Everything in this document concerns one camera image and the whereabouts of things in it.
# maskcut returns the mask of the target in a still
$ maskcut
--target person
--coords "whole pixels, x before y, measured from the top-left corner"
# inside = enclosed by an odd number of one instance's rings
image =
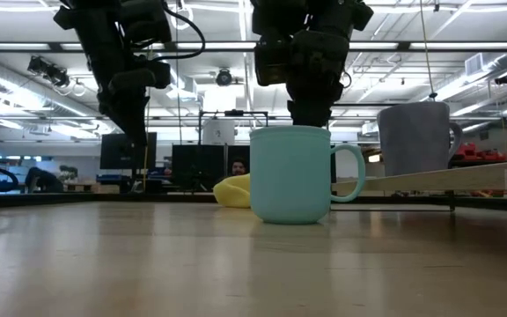
[[[56,175],[43,171],[38,167],[31,167],[25,178],[25,185],[28,193],[34,192],[35,188],[40,188],[43,193],[62,193],[63,184]]]
[[[231,175],[239,176],[247,173],[246,171],[246,161],[243,158],[236,157],[231,161]]]

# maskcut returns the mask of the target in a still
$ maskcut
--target teal mug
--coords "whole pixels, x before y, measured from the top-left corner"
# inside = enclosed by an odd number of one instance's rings
[[[316,223],[331,201],[354,200],[365,183],[361,149],[342,144],[330,149],[325,129],[288,126],[257,129],[250,135],[250,200],[253,212],[274,224]],[[348,196],[331,195],[330,155],[347,150],[357,159],[356,189]]]

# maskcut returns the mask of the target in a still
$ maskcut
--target wooden board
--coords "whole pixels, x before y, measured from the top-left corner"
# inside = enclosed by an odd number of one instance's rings
[[[332,184],[339,195],[353,191],[356,181]],[[455,168],[370,179],[364,190],[507,190],[507,163]]]

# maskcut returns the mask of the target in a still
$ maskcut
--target security camera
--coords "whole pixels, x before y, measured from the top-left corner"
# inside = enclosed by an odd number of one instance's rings
[[[221,87],[229,86],[232,83],[232,74],[228,69],[221,69],[217,75],[217,85]]]

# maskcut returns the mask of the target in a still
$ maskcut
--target ceiling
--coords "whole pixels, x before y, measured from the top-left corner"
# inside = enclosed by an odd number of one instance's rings
[[[240,11],[250,7],[249,1],[242,0],[187,0],[192,8],[193,21],[202,30],[207,41],[256,41],[258,36],[251,32],[250,15]],[[428,41],[507,41],[507,0],[440,0],[442,10],[434,12],[434,1],[424,1],[424,21]],[[420,19],[418,0],[370,0],[366,2],[375,10],[375,15],[363,32],[355,31],[353,41],[423,41],[423,26]],[[0,0],[0,8],[41,8],[57,6],[57,1],[43,0]],[[52,11],[3,12],[0,11],[0,42],[78,42],[73,31],[63,31],[53,21]],[[191,28],[176,30],[172,26],[175,41],[198,41]],[[68,94],[65,98],[98,110],[96,91],[98,87],[86,67],[83,54],[79,53],[23,53],[0,52],[0,66],[9,72],[24,77],[30,89],[30,82],[43,85],[48,97],[54,93],[49,82],[39,77],[31,77],[26,66],[32,55],[41,55],[56,65],[68,70],[72,78],[77,78],[85,86],[84,94]],[[434,85],[449,81],[454,74],[465,68],[465,60],[474,52],[430,53],[431,80]],[[335,107],[335,116],[367,115],[374,116],[384,108],[380,104],[403,103],[427,94],[430,90],[430,75],[424,53],[357,53],[350,52],[346,65],[352,77],[352,85],[342,95],[340,103],[362,103],[359,107]],[[269,111],[273,115],[288,115],[286,110],[289,96],[283,85],[260,87],[253,73],[253,53],[209,52],[178,63],[171,62],[179,77],[191,77],[197,83],[199,95],[216,88],[214,75],[220,69],[229,69],[239,79],[228,93],[236,96],[236,108],[243,110]],[[507,89],[495,87],[496,90]],[[170,99],[172,89],[151,92],[151,115],[197,115],[199,105],[195,101]],[[250,92],[251,103],[247,102],[246,91]],[[488,85],[480,82],[463,92],[447,98],[452,110],[470,106],[488,98]],[[338,121],[336,127],[361,127],[365,120]],[[177,125],[174,120],[151,122],[152,125]]]

